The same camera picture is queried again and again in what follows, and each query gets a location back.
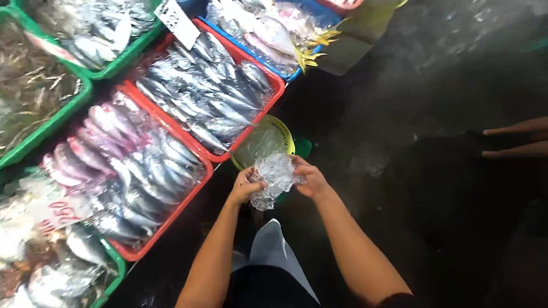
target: blue plastic tray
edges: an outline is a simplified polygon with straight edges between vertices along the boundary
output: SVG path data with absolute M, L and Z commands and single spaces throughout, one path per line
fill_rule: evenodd
M 283 0 L 283 1 L 300 3 L 307 11 L 312 12 L 314 16 L 321 16 L 321 18 L 319 19 L 319 23 L 321 26 L 326 24 L 335 25 L 342 20 L 341 17 L 338 16 L 335 12 L 317 3 L 315 0 Z M 222 36 L 226 37 L 226 39 L 228 39 L 231 43 L 238 46 L 240 49 L 242 49 L 243 51 L 245 51 L 246 53 L 254 57 L 258 62 L 268 67 L 274 73 L 278 74 L 286 82 L 293 81 L 299 74 L 301 74 L 302 72 L 301 68 L 298 68 L 294 73 L 289 75 L 280 73 L 277 69 L 270 66 L 268 63 L 264 62 L 263 60 L 259 59 L 257 55 L 253 53 L 248 47 L 240 43 L 237 39 L 235 39 L 234 37 L 232 37 L 230 34 L 226 33 L 225 31 L 223 31 L 221 28 L 217 27 L 217 25 L 214 25 L 212 22 L 205 19 L 205 17 L 203 16 L 199 16 L 199 18 L 203 22 L 205 22 L 208 26 L 210 26 L 213 30 L 220 33 Z M 314 49 L 313 53 L 319 53 L 321 49 L 322 49 L 322 46 L 319 45 Z

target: grey pants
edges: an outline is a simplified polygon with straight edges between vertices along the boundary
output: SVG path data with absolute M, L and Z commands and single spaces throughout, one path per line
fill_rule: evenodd
M 247 265 L 270 265 L 279 267 L 293 276 L 318 302 L 316 294 L 310 287 L 301 265 L 293 250 L 283 238 L 282 226 L 276 219 L 270 220 L 255 235 L 249 260 L 243 254 L 234 251 L 232 256 L 232 272 Z

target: forearm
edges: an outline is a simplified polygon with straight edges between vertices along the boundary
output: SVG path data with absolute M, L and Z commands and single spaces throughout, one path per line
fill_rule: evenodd
M 221 307 L 229 287 L 239 204 L 227 200 L 200 248 L 176 308 Z
M 377 305 L 396 293 L 411 293 L 390 261 L 362 231 L 331 187 L 319 194 L 315 203 L 339 269 L 351 291 L 371 305 Z

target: handwritten price tag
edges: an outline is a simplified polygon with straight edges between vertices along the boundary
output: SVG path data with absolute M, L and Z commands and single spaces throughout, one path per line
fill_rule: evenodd
M 200 30 L 182 11 L 176 0 L 163 0 L 154 14 L 175 35 L 175 37 L 190 50 L 200 35 Z
M 93 214 L 81 196 L 65 196 L 58 200 L 34 199 L 27 207 L 30 215 L 38 222 L 42 233 L 49 233 L 77 223 Z
M 54 55 L 58 58 L 74 63 L 78 66 L 85 67 L 85 65 L 83 65 L 80 61 L 78 61 L 78 59 L 76 59 L 71 53 L 69 53 L 65 49 L 57 45 L 51 44 L 45 39 L 39 38 L 28 31 L 25 31 L 25 35 L 34 46 L 40 48 L 41 50 L 47 52 L 48 54 Z

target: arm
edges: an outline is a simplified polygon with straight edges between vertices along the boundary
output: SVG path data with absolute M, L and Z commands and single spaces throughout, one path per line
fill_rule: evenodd
M 226 200 L 217 221 L 202 244 L 175 308 L 222 307 L 229 288 L 232 267 L 232 246 L 242 203 L 252 192 L 264 188 L 265 183 L 250 184 L 248 168 L 238 175 L 234 188 Z
M 411 293 L 394 266 L 352 218 L 318 168 L 299 156 L 295 173 L 306 178 L 297 189 L 311 198 L 326 227 L 335 259 L 350 290 L 371 305 L 396 293 Z

